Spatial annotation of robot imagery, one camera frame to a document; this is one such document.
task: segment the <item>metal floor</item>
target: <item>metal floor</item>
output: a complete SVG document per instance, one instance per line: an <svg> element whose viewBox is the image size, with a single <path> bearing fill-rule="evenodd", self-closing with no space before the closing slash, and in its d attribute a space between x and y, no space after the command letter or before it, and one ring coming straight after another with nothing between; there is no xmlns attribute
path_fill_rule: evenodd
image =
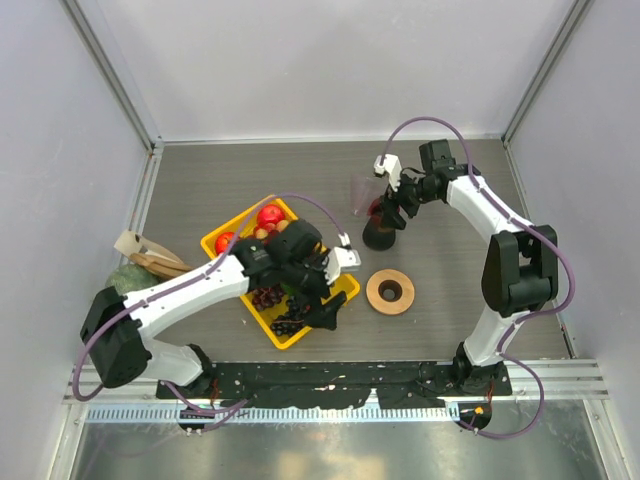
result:
<svg viewBox="0 0 640 480"><path fill-rule="evenodd" d="M536 407L536 402L495 403L490 430L516 431ZM451 421L229 424L189 438L176 431L174 424L88 425L71 478L607 478L579 400L547 402L540 424L508 441L476 437Z"/></svg>
<svg viewBox="0 0 640 480"><path fill-rule="evenodd" d="M418 145L396 142L390 153L404 166L420 165ZM474 161L489 185L514 210L522 206L502 145L471 141ZM169 146L165 149L144 235L197 266L208 257L200 239L270 193L297 192L320 201L349 232L362 258L355 274L362 292L338 316L334 332L315 330L289 350L277 350L241 304L229 300L205 309L165 331L159 339L195 343L217 361L339 361L451 359L482 311L480 278L486 245L471 225L442 203L421 207L388 252L373 252L360 238L366 219L349 213L352 173L370 174L381 142L286 143ZM458 162L459 145L452 143ZM292 201L299 216L337 237L324 214ZM416 300L403 315L388 317L368 304L364 287L377 270L406 273ZM523 359L568 356L555 317L526 324L509 352Z"/></svg>

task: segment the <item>cable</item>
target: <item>cable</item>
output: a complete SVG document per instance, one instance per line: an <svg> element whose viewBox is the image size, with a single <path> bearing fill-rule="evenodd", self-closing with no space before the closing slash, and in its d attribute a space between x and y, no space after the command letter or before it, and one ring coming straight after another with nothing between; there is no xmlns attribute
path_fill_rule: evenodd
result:
<svg viewBox="0 0 640 480"><path fill-rule="evenodd" d="M214 379L213 383L211 384L211 396L209 397L209 405L211 405L211 409L214 409L215 406L213 405L213 402L215 402L218 399L218 395L220 395L220 389L218 388L218 379Z"/></svg>
<svg viewBox="0 0 640 480"><path fill-rule="evenodd" d="M211 425L207 425L206 427L204 427L201 430L201 433L205 433L205 432L210 432L211 430L215 430L217 428L220 428L222 425L224 425L226 422L228 422L236 413L238 413L238 410L240 410L244 404L246 403L246 400L240 401L238 402L236 405L239 405L236 408L236 405L234 405L231 408L225 409L229 410L230 413L229 415L227 415L226 417L224 417L222 420L219 420L215 423L212 423ZM104 451L107 455L110 455L112 457L119 457L119 458L137 458L137 457L141 457L143 455L146 455L147 453L155 450L156 448L160 447L161 445L164 445L165 443L167 443L169 440L172 440L173 438L179 436L180 434L183 434L184 432L181 430L178 430L175 433L171 433L169 435L165 435L163 438L161 438L160 440L158 440L157 442L151 444L149 447L146 447L142 450L139 450L137 452L131 453L131 452L115 452L113 450L111 450L110 448L107 447L107 437L108 435L105 434L102 436L102 438L100 439L98 446L95 448L95 450L93 451L93 453L91 454L91 457L89 458L89 461L87 462L87 466L84 469L84 474L82 475L82 479L85 480L88 478L89 474L91 473L91 470L93 469L93 466L98 458L98 453L100 451Z"/></svg>
<svg viewBox="0 0 640 480"><path fill-rule="evenodd" d="M209 269L207 269L205 271L204 274L199 275L197 277L193 277L189 280L186 280L178 285L176 285L175 287L169 288L167 290L164 290L162 292L158 292L156 294L151 295L150 297L148 297L146 300L140 300L139 302L135 303L134 305L131 305L128 308L125 308L124 310L122 310L121 312L118 312L116 315L114 315L112 318L110 318L109 320L107 320L104 325L102 325L102 327L100 327L92 336L91 338L89 338L89 340L87 341L87 343L84 345L84 348L80 351L80 353L78 354L78 358L76 359L76 367L73 371L73 378L71 380L71 390L73 392L73 396L81 401L81 402L88 402L89 400L91 400L92 398L94 398L96 395L98 395L98 393L100 393L102 391L102 389L104 388L104 385L99 385L94 391L92 391L91 393L89 393L88 395L83 395L82 393L80 393L80 375L82 373L82 365L84 365L84 363L87 360L87 357L89 356L89 352L91 351L91 349L93 348L93 346L96 344L96 342L100 339L100 337L102 337L102 335L104 335L104 333L109 330L113 325L115 325L117 322L119 322L120 320L122 320L124 317L126 317L127 315L131 314L132 312L136 311L138 308L143 307L145 305L148 305L149 303L159 300L163 297L166 297L167 295L170 295L172 293L175 293L179 290L182 290L183 288L187 288L197 282L199 282L200 280L205 279L206 277L208 277L211 273L213 273L221 264L222 262L224 262L224 260L227 258L227 256L229 255L229 252L231 251L231 249L233 248L233 246L236 244L236 242L238 241L238 238L240 237L240 234L242 233L242 231L246 228L247 224L249 223L249 221L251 220L251 218L258 213L258 211L266 206L267 204L269 204L270 202L272 202L273 200L275 200L276 198L297 198L300 200L304 200L306 202L311 203L312 205L315 205L316 207L318 207L320 210L322 210L327 217L329 217L329 219L331 220L331 222L336 226L336 228L338 229L338 233L342 236L345 235L346 232L345 230L342 228L342 225L340 224L340 222L338 221L338 219L329 211L327 210L323 205L321 205L320 203L316 202L315 200L313 200L310 197L307 197L305 195L300 195L298 193L281 193L279 195L270 195L267 198L265 198L264 200L262 200L260 203L258 203L252 210L251 212L249 212L249 214L245 217L245 219L242 221L242 223L240 224L240 226L237 228L237 230L235 231L235 233L233 234L233 237L231 238L231 241L229 242L227 248L224 250L224 252L222 252L222 254L220 254L215 261L213 262L213 264L211 265L211 267ZM178 389L175 387L175 385L172 382L168 382L168 381L164 381L164 384L169 388L169 390L172 391L172 393L179 399L181 400L185 405L189 406L190 408L192 408L194 411L196 411L199 415L202 416L215 416L216 414L219 413L225 413L225 412L231 412L227 417L223 418L220 422L215 423L215 428L217 428L218 426L222 425L224 422L228 421L233 415L235 415L238 410L240 408L242 408L242 406L247 402L246 400L242 400L238 403L236 403L235 405L233 405L232 407L229 408L225 408L225 409L219 409L219 410L215 410L214 412L212 412L210 409L206 409L203 410L200 407L198 407L197 405L189 402L182 394L180 394L180 392L178 391ZM214 428L211 427L207 427L205 428L203 431L210 431L213 430Z"/></svg>
<svg viewBox="0 0 640 480"><path fill-rule="evenodd" d="M496 384L493 380L491 380L491 386L489 387L489 393L487 393L487 402L489 403L489 411L493 411L493 391L495 390Z"/></svg>
<svg viewBox="0 0 640 480"><path fill-rule="evenodd" d="M518 432L510 433L510 434L499 434L499 433L485 432L483 430L477 430L476 433L478 435L483 436L483 437L493 438L493 439L500 439L500 440L509 439L509 438L515 438L515 437L523 435L523 434L527 433L529 430L531 430L535 426L535 424L538 422L538 420L540 419L540 415L542 415L542 411L544 409L544 387L542 386L542 381L540 380L540 377L538 377L538 375L530 367L528 367L527 365L522 363L520 360L517 360L516 358L511 357L510 355L507 355L503 351L504 350L504 344L509 339L509 337L513 334L513 332L515 331L516 326L522 325L524 322L526 322L528 320L531 320L532 318L538 317L540 315L550 315L550 314L560 313L561 311L563 311L565 308L567 308L569 306L569 304L571 303L571 301L573 300L573 297L575 295L576 279L575 279L575 275L573 273L573 268L571 268L571 265L569 264L569 260L560 251L560 249L558 249L558 247L553 244L553 242L551 242L550 240L545 238L543 235L538 233L536 230L534 230L529 225L524 224L523 222L519 221L517 218L512 218L509 215L509 212L507 212L502 207L500 202L497 199L495 199L493 197L493 195L491 195L482 185L480 185L480 182L478 181L478 179L476 178L475 174L473 173L473 158L471 156L471 150L469 148L469 144L464 139L462 134L458 131L458 129L456 127L454 127L453 125L451 125L446 120L442 120L441 118L437 118L437 117L420 116L420 117L410 118L409 120L407 120L407 121L401 123L400 125L398 125L398 127L391 133L391 135L389 136L389 139L385 143L384 149L382 151L380 165L384 165L384 161L386 159L386 155L389 152L389 148L391 147L391 143L393 142L393 139L396 137L396 135L398 135L398 133L400 133L400 131L402 129L404 129L406 126L411 125L412 123L416 123L416 122L435 122L435 123L439 123L440 125L444 125L449 130L451 130L453 132L453 134L460 141L460 144L462 145L462 148L464 150L464 155L465 155L465 157L467 159L467 167L468 167L468 172L467 173L468 173L469 178L471 179L471 183L473 183L473 185L478 189L480 194L493 207L495 207L496 210L498 210L498 212L500 212L500 214L504 218L506 218L509 222L514 224L516 227L524 230L525 232L527 232L531 236L535 237L537 240L542 242L542 244L544 246L546 246L549 250L551 250L553 252L553 254L556 257L558 257L558 260L560 260L560 263L562 263L562 266L564 267L565 272L567 272L567 279L568 279L568 283L569 283L569 288L568 288L568 291L567 291L567 296L564 299L564 301L560 305L558 305L557 307L551 308L549 310L544 310L544 311L539 310L537 312L531 312L531 313L528 313L527 315L524 315L524 316L520 317L512 325L509 326L509 328L506 330L505 334L502 336L502 338L498 342L498 348L497 348L498 355L500 355L505 360L509 360L509 361L515 363L516 365L520 366L521 368L524 368L535 379L535 381L538 384L538 387L540 389L540 403L539 403L539 406L538 406L538 410L537 410L535 416L533 417L533 420L531 421L531 423L529 423L529 425L527 425L526 427L524 427L522 430L520 430ZM462 426L464 426L465 428L469 429L469 430L474 430L474 428L471 425L467 424L467 423L460 422L460 424Z"/></svg>

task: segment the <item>black mounting plate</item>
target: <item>black mounting plate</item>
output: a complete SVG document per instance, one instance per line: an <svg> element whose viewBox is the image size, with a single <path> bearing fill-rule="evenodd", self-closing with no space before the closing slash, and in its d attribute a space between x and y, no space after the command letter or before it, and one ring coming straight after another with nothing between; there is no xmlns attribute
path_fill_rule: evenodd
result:
<svg viewBox="0 0 640 480"><path fill-rule="evenodd" d="M460 390L453 366L435 361L217 363L215 378L224 406L248 399L246 407L258 408L357 408L372 388L382 409L429 408L444 405L438 397L483 396L488 390ZM511 395L504 365L497 378L493 396ZM181 390L187 398L206 398L211 391L194 397ZM160 383L156 396L175 398Z"/></svg>

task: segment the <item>bunch of grapes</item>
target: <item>bunch of grapes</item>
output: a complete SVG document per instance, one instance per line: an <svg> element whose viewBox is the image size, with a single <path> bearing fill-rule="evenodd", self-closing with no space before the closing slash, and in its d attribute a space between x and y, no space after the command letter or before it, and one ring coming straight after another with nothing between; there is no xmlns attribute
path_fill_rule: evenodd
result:
<svg viewBox="0 0 640 480"><path fill-rule="evenodd" d="M282 335L292 337L304 327L303 312L295 299L287 300L287 307L289 310L271 323L271 331L278 337Z"/></svg>
<svg viewBox="0 0 640 480"><path fill-rule="evenodd" d="M282 303L285 291L278 284L273 287L257 288L253 291L251 303L259 312Z"/></svg>

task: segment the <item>red apple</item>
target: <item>red apple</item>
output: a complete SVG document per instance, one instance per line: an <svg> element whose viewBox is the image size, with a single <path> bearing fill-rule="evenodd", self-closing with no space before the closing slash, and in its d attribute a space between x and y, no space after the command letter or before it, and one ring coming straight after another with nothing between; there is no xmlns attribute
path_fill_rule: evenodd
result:
<svg viewBox="0 0 640 480"><path fill-rule="evenodd" d="M232 238L233 238L233 232L224 232L220 234L218 238L216 238L215 249L218 255L220 255L222 252L224 252L227 249Z"/></svg>
<svg viewBox="0 0 640 480"><path fill-rule="evenodd" d="M267 205L258 213L257 223L264 227L267 223L273 223L274 228L279 221L284 220L285 215L277 205Z"/></svg>

